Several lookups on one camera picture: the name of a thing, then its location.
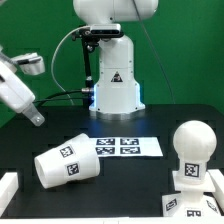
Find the black cable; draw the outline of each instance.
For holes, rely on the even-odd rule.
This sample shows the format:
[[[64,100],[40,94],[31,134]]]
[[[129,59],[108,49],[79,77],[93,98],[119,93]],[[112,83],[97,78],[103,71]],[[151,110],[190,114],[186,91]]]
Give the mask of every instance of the black cable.
[[[147,31],[146,28],[145,28],[144,23],[142,22],[142,19],[141,19],[141,17],[140,17],[140,14],[139,14],[139,11],[138,11],[138,7],[137,7],[137,5],[136,5],[135,0],[132,0],[132,2],[133,2],[133,4],[134,4],[135,10],[136,10],[136,13],[137,13],[137,16],[138,16],[139,23],[140,23],[140,25],[141,25],[141,27],[142,27],[142,29],[143,29],[143,31],[144,31],[144,33],[145,33],[147,39],[148,39],[149,46],[150,46],[150,48],[152,49],[152,52],[154,53],[154,56],[155,56],[155,58],[156,58],[156,60],[157,60],[157,62],[158,62],[158,64],[159,64],[160,69],[161,69],[161,71],[162,71],[162,74],[163,74],[163,76],[164,76],[164,78],[165,78],[165,80],[166,80],[166,83],[167,83],[167,86],[168,86],[168,88],[169,88],[169,91],[170,91],[170,95],[171,95],[173,104],[176,104],[175,97],[174,97],[173,90],[172,90],[171,85],[170,85],[169,78],[168,78],[168,76],[167,76],[167,74],[166,74],[166,71],[165,71],[165,69],[164,69],[164,67],[163,67],[163,64],[162,64],[162,62],[161,62],[161,60],[160,60],[160,57],[159,57],[159,55],[158,55],[158,53],[157,53],[157,51],[156,51],[156,49],[155,49],[155,46],[153,45],[153,42],[152,42],[152,40],[151,40],[151,38],[150,38],[150,36],[149,36],[148,31]]]
[[[86,97],[72,97],[71,99],[73,99],[73,100],[83,100],[83,99],[88,99],[88,98],[86,98]],[[36,107],[40,107],[40,106],[43,106],[43,104],[45,104],[47,102],[60,101],[60,100],[70,100],[70,98],[63,98],[63,99],[43,99],[43,100],[36,100],[36,101],[34,101],[34,103],[39,103],[38,105],[36,105]]]
[[[58,96],[64,96],[67,94],[72,94],[72,93],[81,93],[81,90],[70,90],[70,91],[65,91],[65,92],[59,92],[59,93],[55,93],[52,94],[50,96],[48,96],[47,98],[43,99],[43,100],[37,100],[34,103],[38,103],[40,102],[37,106],[40,107],[42,106],[45,102],[50,101],[50,99],[54,98],[54,97],[58,97]]]

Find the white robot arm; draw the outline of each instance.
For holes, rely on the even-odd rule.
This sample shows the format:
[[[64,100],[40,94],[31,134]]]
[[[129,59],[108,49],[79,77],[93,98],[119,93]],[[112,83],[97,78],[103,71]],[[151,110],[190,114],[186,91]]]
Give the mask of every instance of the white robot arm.
[[[33,105],[35,99],[31,90],[14,74],[14,65],[20,65],[22,71],[27,74],[37,75],[45,71],[42,57],[36,53],[22,55],[16,58],[7,59],[0,52],[0,99],[16,113],[23,113],[35,126],[44,122],[44,117]]]
[[[119,24],[112,26],[114,22],[150,18],[158,0],[73,0],[73,4],[77,15],[90,25],[90,31],[85,33],[88,39],[88,34],[119,33]],[[134,79],[133,43],[125,35],[102,36],[98,36],[100,78],[94,87],[90,114],[109,120],[130,119],[145,108],[140,102],[140,86]]]
[[[153,16],[158,0],[73,0],[76,14],[88,25],[137,21]]]

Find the white paper sheet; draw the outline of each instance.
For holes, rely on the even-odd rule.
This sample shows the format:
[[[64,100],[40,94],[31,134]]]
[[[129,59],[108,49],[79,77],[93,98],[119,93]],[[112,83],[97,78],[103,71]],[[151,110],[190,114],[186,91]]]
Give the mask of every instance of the white paper sheet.
[[[99,157],[163,156],[156,137],[91,138]]]

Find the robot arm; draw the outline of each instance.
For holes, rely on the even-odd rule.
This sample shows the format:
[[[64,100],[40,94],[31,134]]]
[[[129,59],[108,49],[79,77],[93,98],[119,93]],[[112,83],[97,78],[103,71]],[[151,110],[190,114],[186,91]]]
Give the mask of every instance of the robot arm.
[[[73,0],[76,14],[87,24],[110,24],[122,21],[137,21],[153,16],[158,0]]]
[[[36,53],[13,58],[12,62],[20,65],[25,74],[37,75],[45,71],[43,59]],[[40,126],[44,117],[33,105],[35,96],[14,74],[15,71],[10,60],[7,62],[0,58],[0,99],[16,113],[23,113],[35,126]]]

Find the white object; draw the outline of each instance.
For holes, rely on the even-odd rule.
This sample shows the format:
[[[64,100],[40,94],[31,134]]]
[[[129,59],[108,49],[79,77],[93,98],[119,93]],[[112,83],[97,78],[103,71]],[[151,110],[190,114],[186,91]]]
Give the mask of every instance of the white object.
[[[158,0],[135,0],[141,19],[153,16]],[[132,0],[73,0],[76,14],[87,24],[108,24],[136,21],[138,16]]]
[[[213,130],[203,122],[188,121],[176,130],[173,143],[180,159],[180,169],[173,171],[173,180],[175,190],[181,193],[162,197],[163,215],[220,216],[216,201],[204,195],[215,191],[206,172],[207,161],[216,147]]]
[[[12,60],[18,62],[24,74],[35,76],[45,72],[43,57],[37,53],[20,55],[12,58]]]
[[[16,113],[23,113],[36,126],[44,122],[44,117],[33,105],[35,99],[31,90],[0,61],[0,99]]]
[[[89,137],[77,137],[35,158],[37,174],[44,188],[99,175],[99,158]]]
[[[138,13],[141,19],[150,18],[158,7],[158,0],[134,1],[135,4],[132,0],[73,0],[73,5],[82,20],[98,28],[99,24],[107,27],[118,21],[137,21]],[[130,119],[145,109],[140,102],[140,86],[134,79],[133,43],[123,36],[100,40],[99,45],[100,78],[90,114],[108,120]]]
[[[165,217],[218,217],[221,216],[214,198],[203,192],[183,191],[162,197]]]
[[[201,121],[188,121],[176,130],[173,144],[180,159],[177,175],[181,181],[203,183],[207,161],[217,144],[211,127]]]
[[[94,103],[89,107],[92,116],[122,120],[145,109],[134,79],[133,51],[127,36],[100,41],[100,79],[94,88]]]
[[[0,217],[19,187],[17,173],[6,173],[0,181]]]
[[[213,195],[224,212],[224,176],[218,169],[208,170],[208,172],[216,189]]]
[[[7,0],[0,0],[0,6],[5,3]]]
[[[90,138],[98,157],[163,156],[156,137]]]
[[[1,224],[223,224],[224,217],[1,219]]]

